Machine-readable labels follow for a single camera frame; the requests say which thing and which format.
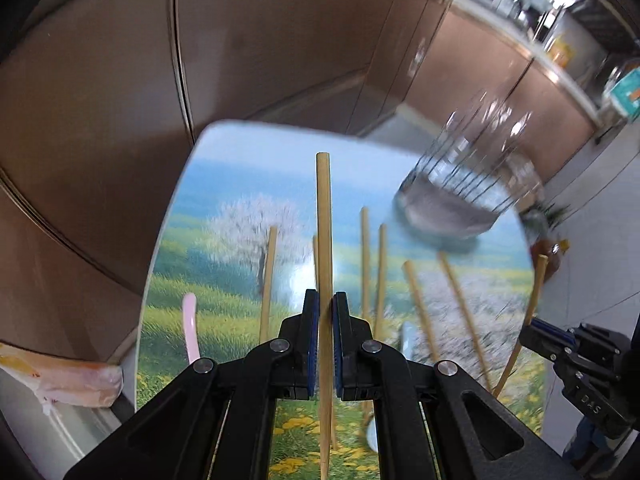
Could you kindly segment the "bamboo chopstick eight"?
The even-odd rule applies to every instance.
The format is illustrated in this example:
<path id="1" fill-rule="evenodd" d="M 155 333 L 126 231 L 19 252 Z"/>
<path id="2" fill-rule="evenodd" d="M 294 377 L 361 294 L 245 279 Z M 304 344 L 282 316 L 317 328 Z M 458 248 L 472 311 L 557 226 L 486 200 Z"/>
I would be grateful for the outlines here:
<path id="1" fill-rule="evenodd" d="M 542 289 L 542 284 L 544 284 L 544 274 L 546 274 L 548 266 L 548 257 L 544 255 L 539 255 L 537 257 L 536 266 L 535 266 L 535 278 L 534 278 L 534 286 L 532 292 L 530 293 L 527 308 L 524 315 L 524 320 L 521 325 L 521 328 L 529 326 L 530 322 L 534 317 L 534 313 L 536 307 L 538 306 L 538 301 Z M 508 362 L 506 362 L 506 366 L 504 367 L 500 378 L 498 380 L 498 384 L 495 386 L 494 390 L 492 390 L 492 396 L 494 398 L 498 398 L 506 382 L 511 376 L 512 370 L 518 360 L 518 356 L 520 355 L 522 345 L 520 343 L 520 335 L 516 335 L 515 344 L 510 353 Z"/>

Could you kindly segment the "bamboo chopstick six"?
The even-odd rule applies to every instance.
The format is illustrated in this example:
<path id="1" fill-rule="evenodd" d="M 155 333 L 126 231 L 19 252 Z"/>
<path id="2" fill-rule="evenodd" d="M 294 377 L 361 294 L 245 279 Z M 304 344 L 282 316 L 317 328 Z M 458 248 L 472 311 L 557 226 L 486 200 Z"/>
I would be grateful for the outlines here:
<path id="1" fill-rule="evenodd" d="M 422 333 L 427 343 L 428 350 L 431 352 L 431 357 L 434 362 L 440 360 L 440 352 L 433 330 L 432 322 L 427 313 L 427 308 L 423 299 L 422 289 L 418 280 L 418 274 L 416 274 L 416 268 L 411 260 L 406 260 L 402 265 L 405 277 L 408 282 L 409 292 L 416 308 L 416 315 L 418 316 Z"/>

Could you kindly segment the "bamboo chopstick five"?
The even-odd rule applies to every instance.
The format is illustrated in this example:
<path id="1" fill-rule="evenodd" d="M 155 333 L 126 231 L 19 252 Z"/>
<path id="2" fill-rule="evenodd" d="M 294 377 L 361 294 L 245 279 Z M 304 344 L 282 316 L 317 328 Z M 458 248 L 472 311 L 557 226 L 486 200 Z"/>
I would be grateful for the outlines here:
<path id="1" fill-rule="evenodd" d="M 383 337 L 383 320 L 385 309 L 386 291 L 386 269 L 387 269 L 387 228 L 382 223 L 378 228 L 378 282 L 376 283 L 376 303 L 374 338 L 381 340 Z"/>

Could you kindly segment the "bamboo chopstick seven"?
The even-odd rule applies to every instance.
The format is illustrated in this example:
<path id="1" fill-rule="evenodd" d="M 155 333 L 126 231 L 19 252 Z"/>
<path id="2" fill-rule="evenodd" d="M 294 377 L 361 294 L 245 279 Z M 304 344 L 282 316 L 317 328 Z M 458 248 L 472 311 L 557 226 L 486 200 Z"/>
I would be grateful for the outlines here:
<path id="1" fill-rule="evenodd" d="M 480 344 L 480 337 L 477 335 L 476 327 L 471 312 L 463 296 L 460 283 L 456 277 L 456 274 L 454 274 L 454 270 L 452 270 L 452 266 L 450 266 L 447 255 L 444 252 L 439 252 L 437 258 L 440 266 L 442 267 L 442 270 L 444 270 L 444 273 L 446 274 L 448 283 L 451 287 L 452 293 L 454 294 L 454 298 L 456 298 L 457 300 L 458 308 L 461 312 L 462 318 L 464 319 L 466 331 L 471 337 L 472 346 L 477 356 L 478 364 L 480 364 L 480 371 L 482 372 L 482 378 L 484 379 L 485 387 L 489 392 L 491 392 L 492 385 L 487 362 L 485 359 L 485 353 L 482 345 Z"/>

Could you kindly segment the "bamboo chopstick one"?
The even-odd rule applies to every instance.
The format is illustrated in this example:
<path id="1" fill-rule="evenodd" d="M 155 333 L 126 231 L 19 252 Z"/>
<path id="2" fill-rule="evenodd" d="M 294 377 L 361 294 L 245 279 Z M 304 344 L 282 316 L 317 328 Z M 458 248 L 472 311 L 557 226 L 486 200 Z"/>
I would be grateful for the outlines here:
<path id="1" fill-rule="evenodd" d="M 269 338 L 270 302 L 274 260 L 276 260 L 278 227 L 270 226 L 267 255 L 264 269 L 264 289 L 262 290 L 262 307 L 260 308 L 259 341 L 266 342 Z"/>

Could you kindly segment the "bamboo chopstick three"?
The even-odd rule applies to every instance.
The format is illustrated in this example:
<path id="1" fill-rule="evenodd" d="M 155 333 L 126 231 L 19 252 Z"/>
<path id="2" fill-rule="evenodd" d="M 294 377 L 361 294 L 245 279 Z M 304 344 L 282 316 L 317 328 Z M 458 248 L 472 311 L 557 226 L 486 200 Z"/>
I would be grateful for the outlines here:
<path id="1" fill-rule="evenodd" d="M 314 284 L 316 285 L 316 289 L 319 291 L 319 245 L 318 245 L 318 235 L 314 234 L 312 237 L 312 254 L 314 255 Z"/>

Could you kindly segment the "bamboo chopstick two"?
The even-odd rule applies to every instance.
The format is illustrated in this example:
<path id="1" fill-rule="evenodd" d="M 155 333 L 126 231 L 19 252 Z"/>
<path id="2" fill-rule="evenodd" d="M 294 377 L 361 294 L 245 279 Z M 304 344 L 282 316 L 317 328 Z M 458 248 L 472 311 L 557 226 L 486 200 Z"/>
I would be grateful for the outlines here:
<path id="1" fill-rule="evenodd" d="M 329 478 L 331 422 L 333 402 L 333 344 L 331 299 L 332 271 L 332 210 L 330 155 L 318 153 L 317 169 L 317 254 L 319 293 L 319 422 L 320 478 Z"/>

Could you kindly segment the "teal tissue pack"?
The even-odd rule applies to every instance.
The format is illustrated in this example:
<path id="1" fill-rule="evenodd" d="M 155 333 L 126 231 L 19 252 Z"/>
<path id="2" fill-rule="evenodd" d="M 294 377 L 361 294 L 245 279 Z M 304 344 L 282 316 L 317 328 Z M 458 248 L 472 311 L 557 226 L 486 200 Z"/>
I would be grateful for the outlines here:
<path id="1" fill-rule="evenodd" d="M 639 67 L 616 68 L 603 91 L 603 105 L 633 122 L 639 117 Z"/>

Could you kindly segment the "yellow oil bottle counter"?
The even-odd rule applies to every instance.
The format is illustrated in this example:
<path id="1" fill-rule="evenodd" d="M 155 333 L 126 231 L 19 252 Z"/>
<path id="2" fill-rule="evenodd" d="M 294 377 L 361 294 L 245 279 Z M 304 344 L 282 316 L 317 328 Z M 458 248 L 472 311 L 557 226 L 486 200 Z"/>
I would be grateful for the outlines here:
<path id="1" fill-rule="evenodd" d="M 554 37 L 546 47 L 548 58 L 561 68 L 567 68 L 575 56 L 574 48 L 562 35 Z"/>

